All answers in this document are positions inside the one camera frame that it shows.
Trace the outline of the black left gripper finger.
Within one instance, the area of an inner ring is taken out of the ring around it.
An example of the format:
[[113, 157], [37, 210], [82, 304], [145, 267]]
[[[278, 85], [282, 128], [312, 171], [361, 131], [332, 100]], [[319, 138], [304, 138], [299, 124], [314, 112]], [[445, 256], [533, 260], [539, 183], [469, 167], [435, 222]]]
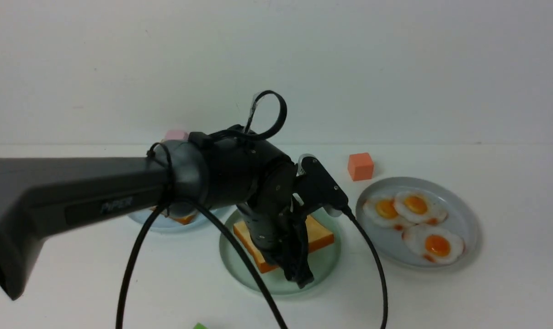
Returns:
[[283, 271], [288, 281], [304, 289], [314, 281], [308, 265], [308, 230], [305, 219], [295, 219], [283, 240]]

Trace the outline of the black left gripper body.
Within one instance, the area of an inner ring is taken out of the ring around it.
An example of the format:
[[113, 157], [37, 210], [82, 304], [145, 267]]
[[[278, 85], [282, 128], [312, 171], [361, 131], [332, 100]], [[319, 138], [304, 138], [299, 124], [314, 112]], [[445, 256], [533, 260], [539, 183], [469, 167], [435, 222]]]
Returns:
[[300, 219], [293, 214], [293, 184], [298, 174], [297, 163], [278, 162], [253, 167], [247, 200], [237, 208], [249, 229], [254, 246], [269, 265], [283, 270], [283, 240], [289, 225]]

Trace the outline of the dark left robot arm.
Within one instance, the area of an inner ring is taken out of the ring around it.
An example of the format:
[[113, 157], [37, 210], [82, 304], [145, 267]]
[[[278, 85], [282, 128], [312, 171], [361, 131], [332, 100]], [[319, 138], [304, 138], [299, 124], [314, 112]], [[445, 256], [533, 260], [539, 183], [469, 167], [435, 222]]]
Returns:
[[0, 287], [24, 292], [47, 238], [154, 207], [122, 279], [116, 328], [121, 329], [139, 250], [158, 215], [205, 215], [234, 246], [281, 328], [286, 325], [245, 250], [212, 209], [238, 206], [254, 246], [288, 281], [314, 281], [308, 267], [306, 216], [291, 212], [297, 165], [267, 134], [224, 130], [154, 143], [144, 158], [0, 158]]

